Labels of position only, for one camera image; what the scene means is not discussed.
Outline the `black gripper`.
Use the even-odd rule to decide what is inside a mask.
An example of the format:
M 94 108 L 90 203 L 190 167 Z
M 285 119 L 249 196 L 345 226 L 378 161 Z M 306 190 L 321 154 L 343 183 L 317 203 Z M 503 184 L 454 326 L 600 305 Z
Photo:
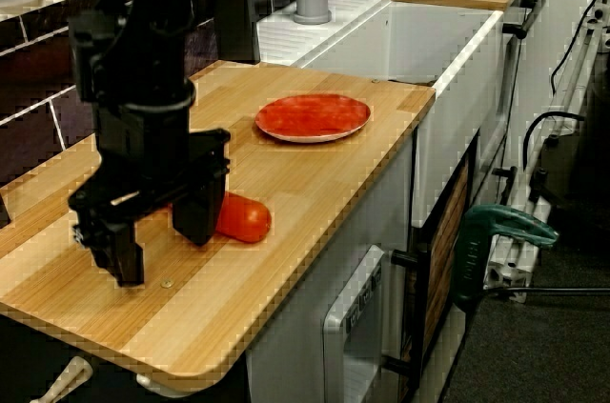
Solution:
M 74 239 L 120 287 L 144 283 L 143 250 L 133 221 L 168 204 L 173 227 L 196 246 L 214 235 L 230 160 L 223 129 L 189 133 L 193 91 L 161 95 L 156 104 L 94 95 L 95 143 L 101 164 L 70 197 Z

